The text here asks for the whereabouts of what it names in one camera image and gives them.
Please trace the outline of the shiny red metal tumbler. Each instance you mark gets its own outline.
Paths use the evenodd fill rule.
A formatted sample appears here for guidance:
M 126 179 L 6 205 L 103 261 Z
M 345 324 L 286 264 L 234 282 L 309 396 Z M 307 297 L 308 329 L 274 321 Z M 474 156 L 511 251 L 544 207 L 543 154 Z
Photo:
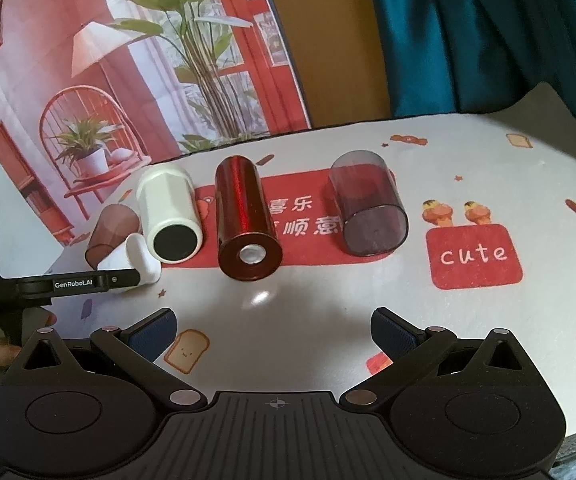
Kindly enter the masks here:
M 282 248 L 256 166 L 240 155 L 225 158 L 215 172 L 217 262 L 237 281 L 273 274 Z

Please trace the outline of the printed room backdrop cloth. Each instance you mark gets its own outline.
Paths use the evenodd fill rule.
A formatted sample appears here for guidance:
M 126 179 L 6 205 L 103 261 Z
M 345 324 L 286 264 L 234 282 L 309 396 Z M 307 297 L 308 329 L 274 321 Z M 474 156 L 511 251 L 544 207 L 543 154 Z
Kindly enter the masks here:
M 62 245 L 151 162 L 308 126 L 271 0 L 0 0 L 0 166 Z

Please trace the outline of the white patterned table mat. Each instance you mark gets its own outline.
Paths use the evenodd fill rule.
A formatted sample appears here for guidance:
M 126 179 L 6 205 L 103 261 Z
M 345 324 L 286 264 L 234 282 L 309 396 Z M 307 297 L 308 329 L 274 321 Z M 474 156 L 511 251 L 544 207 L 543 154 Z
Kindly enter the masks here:
M 380 155 L 409 221 L 405 243 L 348 255 L 328 188 L 335 160 Z M 216 262 L 214 174 L 227 150 L 178 165 L 196 185 L 199 254 L 153 285 L 61 298 L 65 337 L 128 326 L 168 307 L 177 339 L 162 364 L 206 394 L 218 390 L 343 393 L 375 370 L 373 310 L 465 338 L 511 330 L 576 433 L 576 120 L 540 84 L 488 116 L 364 122 L 237 145 L 257 162 L 283 248 L 268 278 L 241 283 Z

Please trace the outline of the small white paper cup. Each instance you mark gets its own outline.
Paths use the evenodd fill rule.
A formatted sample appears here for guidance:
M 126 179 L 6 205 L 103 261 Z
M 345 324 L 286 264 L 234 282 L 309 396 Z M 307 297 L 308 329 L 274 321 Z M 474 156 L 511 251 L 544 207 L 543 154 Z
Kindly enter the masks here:
M 97 265 L 98 271 L 134 269 L 139 273 L 139 283 L 145 286 L 156 283 L 162 274 L 162 263 L 151 255 L 145 237 L 131 233 L 124 242 L 104 257 Z

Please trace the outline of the brown translucent plastic cup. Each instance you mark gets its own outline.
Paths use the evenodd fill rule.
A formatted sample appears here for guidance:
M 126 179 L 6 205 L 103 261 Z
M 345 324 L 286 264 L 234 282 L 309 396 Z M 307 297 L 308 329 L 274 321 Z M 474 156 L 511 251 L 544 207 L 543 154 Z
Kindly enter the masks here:
M 85 252 L 86 262 L 97 265 L 120 246 L 128 235 L 140 231 L 138 214 L 123 204 L 111 204 L 102 209 Z

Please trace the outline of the dark purple translucent cup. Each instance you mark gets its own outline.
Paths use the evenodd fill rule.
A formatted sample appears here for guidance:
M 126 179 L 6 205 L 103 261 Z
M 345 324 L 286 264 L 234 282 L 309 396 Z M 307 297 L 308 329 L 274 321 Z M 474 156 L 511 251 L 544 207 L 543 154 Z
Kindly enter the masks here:
M 409 222 L 392 171 L 375 152 L 347 152 L 329 171 L 345 248 L 356 257 L 388 254 L 407 239 Z

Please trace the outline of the white tumbler with black bottom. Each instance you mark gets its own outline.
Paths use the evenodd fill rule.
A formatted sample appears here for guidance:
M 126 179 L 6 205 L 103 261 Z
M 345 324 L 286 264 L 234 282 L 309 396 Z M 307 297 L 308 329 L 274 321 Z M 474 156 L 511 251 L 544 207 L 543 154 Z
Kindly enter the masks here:
M 140 177 L 136 200 L 142 234 L 153 257 L 181 263 L 203 244 L 196 194 L 189 174 L 175 162 L 149 167 Z

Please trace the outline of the teal curtain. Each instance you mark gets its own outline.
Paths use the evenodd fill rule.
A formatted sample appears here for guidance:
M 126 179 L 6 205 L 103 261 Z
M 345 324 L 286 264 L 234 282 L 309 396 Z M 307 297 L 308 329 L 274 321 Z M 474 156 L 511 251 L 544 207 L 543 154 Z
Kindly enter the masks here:
M 491 113 L 549 84 L 576 118 L 576 0 L 373 0 L 395 118 Z

